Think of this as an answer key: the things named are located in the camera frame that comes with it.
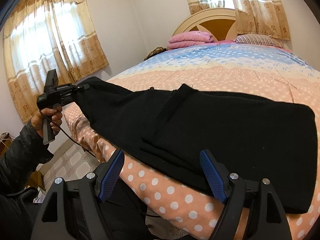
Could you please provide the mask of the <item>black jacket left forearm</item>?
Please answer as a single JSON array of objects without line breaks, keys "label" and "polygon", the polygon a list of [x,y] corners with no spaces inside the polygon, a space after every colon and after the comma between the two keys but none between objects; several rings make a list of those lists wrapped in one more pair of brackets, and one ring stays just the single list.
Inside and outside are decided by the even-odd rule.
[{"label": "black jacket left forearm", "polygon": [[28,122],[1,157],[1,195],[22,191],[37,166],[48,163],[53,156]]}]

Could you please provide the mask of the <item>person's left hand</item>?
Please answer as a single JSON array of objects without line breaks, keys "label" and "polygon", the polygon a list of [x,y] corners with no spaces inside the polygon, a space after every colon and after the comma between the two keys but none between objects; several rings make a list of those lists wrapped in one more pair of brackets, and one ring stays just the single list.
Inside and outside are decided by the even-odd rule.
[{"label": "person's left hand", "polygon": [[37,111],[31,118],[31,126],[40,137],[43,137],[43,121],[46,120],[45,116],[52,119],[53,122],[50,123],[50,126],[54,135],[57,135],[60,132],[60,126],[62,124],[62,107],[57,106],[54,109],[44,108],[41,111]]}]

